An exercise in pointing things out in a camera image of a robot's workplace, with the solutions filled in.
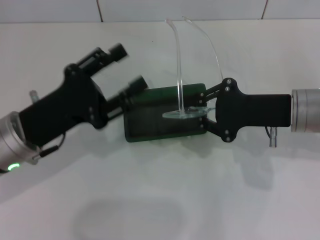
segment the cable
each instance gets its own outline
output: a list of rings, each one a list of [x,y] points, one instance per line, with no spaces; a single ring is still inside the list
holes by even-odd
[[[61,141],[60,141],[60,143],[57,145],[57,146],[58,146],[58,149],[61,148],[62,144],[64,144],[65,139],[66,139],[66,133],[62,134]]]
[[[266,126],[265,126],[264,128],[265,128],[266,134],[267,134],[267,135],[268,135],[268,137],[270,138],[270,133],[269,133],[268,128],[267,128]]]
[[[66,133],[62,134],[61,141],[59,142],[58,145],[54,145],[45,150],[42,150],[38,155],[34,156],[32,159],[37,160],[39,158],[44,158],[45,156],[48,156],[49,154],[52,154],[53,152],[57,151],[64,144],[65,139],[66,139]]]
[[[192,20],[190,20],[189,18],[187,18],[187,17],[185,17],[185,16],[184,16],[183,18],[184,18],[184,20],[185,20],[188,24],[190,24],[190,25],[192,25],[193,27],[195,27],[196,29],[198,29],[198,30],[209,40],[209,42],[211,43],[211,47],[212,47],[212,50],[213,50],[213,52],[214,52],[216,62],[217,62],[217,64],[218,64],[218,68],[219,68],[220,75],[221,75],[221,82],[222,82],[222,81],[224,80],[224,77],[223,77],[223,74],[222,74],[222,71],[221,71],[221,68],[220,68],[220,64],[219,64],[219,60],[218,60],[218,56],[217,56],[217,53],[216,53],[214,44],[212,43],[210,37],[208,36],[208,34],[207,34],[205,31],[202,30],[201,27],[199,27],[197,24],[195,24]]]

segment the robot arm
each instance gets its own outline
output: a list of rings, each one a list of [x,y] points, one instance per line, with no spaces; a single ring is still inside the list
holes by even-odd
[[[236,80],[226,78],[206,91],[206,101],[214,98],[216,122],[205,117],[203,127],[226,143],[247,126],[265,127],[272,148],[277,146],[277,127],[320,133],[320,89],[294,89],[291,95],[246,95]]]
[[[132,107],[131,97],[148,86],[142,77],[133,81],[119,94],[105,99],[91,76],[126,57],[118,44],[105,53],[95,49],[76,64],[64,69],[64,81],[54,92],[34,101],[21,112],[12,112],[0,119],[0,174],[28,161],[36,163],[59,149],[60,144],[42,147],[80,123],[102,129],[107,123]]]

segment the white surface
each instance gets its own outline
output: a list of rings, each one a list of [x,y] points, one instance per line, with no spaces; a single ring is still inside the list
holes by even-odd
[[[320,86],[320,20],[198,24],[244,93]],[[220,82],[209,43],[186,23],[177,28],[185,81]],[[27,107],[31,89],[51,92],[68,63],[117,42],[130,58],[95,77],[106,97],[139,74],[152,87],[176,83],[164,23],[0,25],[0,115]],[[102,131],[78,126],[60,151],[0,178],[1,239],[319,239],[319,136],[280,128],[279,147],[268,145],[262,127],[228,144],[210,133],[127,143],[122,118]]]
[[[0,23],[100,21],[96,0],[0,0]]]
[[[261,19],[266,0],[99,0],[104,22]]]
[[[320,19],[318,0],[269,0],[264,19]]]

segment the transparent plastic piece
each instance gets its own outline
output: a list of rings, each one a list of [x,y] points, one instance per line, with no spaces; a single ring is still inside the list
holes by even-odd
[[[205,31],[202,30],[201,27],[199,27],[197,24],[195,24],[195,23],[194,23],[193,21],[191,21],[189,18],[187,18],[187,17],[185,17],[185,16],[184,16],[183,18],[184,18],[184,20],[185,20],[188,24],[190,24],[191,26],[193,26],[194,28],[196,28],[197,30],[199,30],[199,31],[205,36],[205,38],[208,39],[208,41],[210,42],[211,47],[212,47],[212,50],[213,50],[213,53],[214,53],[214,56],[215,56],[215,59],[216,59],[216,63],[217,63],[217,65],[218,65],[218,68],[219,68],[219,71],[220,71],[221,82],[222,82],[222,81],[224,80],[224,77],[223,77],[223,74],[222,74],[222,71],[221,71],[221,68],[220,68],[220,64],[219,64],[218,56],[217,56],[217,53],[216,53],[216,49],[215,49],[214,44],[212,43],[210,37],[208,36],[208,34],[207,34]]]
[[[181,74],[181,54],[180,54],[180,42],[178,31],[174,23],[170,19],[166,19],[165,22],[172,28],[175,36],[176,43],[176,61],[177,61],[177,94],[178,94],[178,110],[165,112],[162,114],[163,118],[167,119],[190,119],[199,118],[208,113],[210,108],[208,107],[187,107],[184,106],[184,93]]]

